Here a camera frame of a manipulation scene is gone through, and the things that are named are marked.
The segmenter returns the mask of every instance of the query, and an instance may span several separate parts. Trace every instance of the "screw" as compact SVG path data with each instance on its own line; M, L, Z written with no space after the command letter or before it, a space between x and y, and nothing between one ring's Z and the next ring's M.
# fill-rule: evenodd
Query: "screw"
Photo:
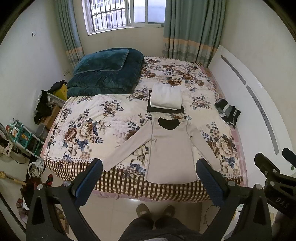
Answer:
M64 181L63 185L64 185L65 187L68 187L68 186L71 185L71 181Z
M43 184L39 184L38 186L37 186L37 189L38 190L41 190L43 188Z
M262 189L262 186L261 186L260 184L256 184L256 188L257 188L258 190L260 190L260 189Z
M234 187L235 186L235 182L234 181L228 181L228 185L231 186L231 187Z

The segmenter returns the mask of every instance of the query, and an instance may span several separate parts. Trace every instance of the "cardboard box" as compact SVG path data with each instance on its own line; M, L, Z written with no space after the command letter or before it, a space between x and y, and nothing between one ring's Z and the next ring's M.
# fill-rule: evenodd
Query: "cardboard box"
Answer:
M44 123L46 129L50 130L50 128L52 127L55 119L57 118L59 112L60 112L61 108L57 105L55 105L52 109L52 115L49 117L46 117L46 119L44 121L41 121L41 123Z

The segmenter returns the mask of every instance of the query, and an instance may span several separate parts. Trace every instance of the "blue grip pad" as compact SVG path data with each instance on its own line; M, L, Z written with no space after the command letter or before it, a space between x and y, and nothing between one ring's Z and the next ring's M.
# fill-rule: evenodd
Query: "blue grip pad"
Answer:
M294 152L286 147L283 149L282 155L292 166L296 167L296 154L294 154Z
M202 184L208 192L213 204L221 208L224 205L224 192L220 185L217 183L216 179L212 176L208 168L211 168L211 166L206 162L206 160L197 161L196 173L198 177L202 181Z
M101 177L103 171L103 163L100 159L97 159L97 162L89 170L88 174L84 177L81 184L76 189L75 193L75 205L77 207L83 206L86 204L94 186L96 185L98 179Z

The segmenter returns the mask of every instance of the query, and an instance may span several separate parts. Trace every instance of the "gray bucket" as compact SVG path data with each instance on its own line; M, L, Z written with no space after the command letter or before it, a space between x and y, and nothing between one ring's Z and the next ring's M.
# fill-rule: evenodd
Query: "gray bucket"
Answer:
M49 131L46 129L43 123L39 124L35 132L36 136L40 138L43 142L46 140L48 133Z

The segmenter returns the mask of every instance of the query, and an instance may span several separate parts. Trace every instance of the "checkered bed skirt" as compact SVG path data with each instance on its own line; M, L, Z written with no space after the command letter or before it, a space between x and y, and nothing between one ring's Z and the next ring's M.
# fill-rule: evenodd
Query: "checkered bed skirt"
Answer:
M45 160L46 166L63 180L73 180L79 172L84 171L89 163L71 162L63 165L61 162ZM238 185L243 181L242 177L233 179ZM156 184L144 181L144 176L126 176L123 169L113 168L109 172L103 171L94 190L109 193L125 194L136 199L140 197L150 200L171 200L177 202L203 202L209 199L209 195L201 181L197 180L187 184Z

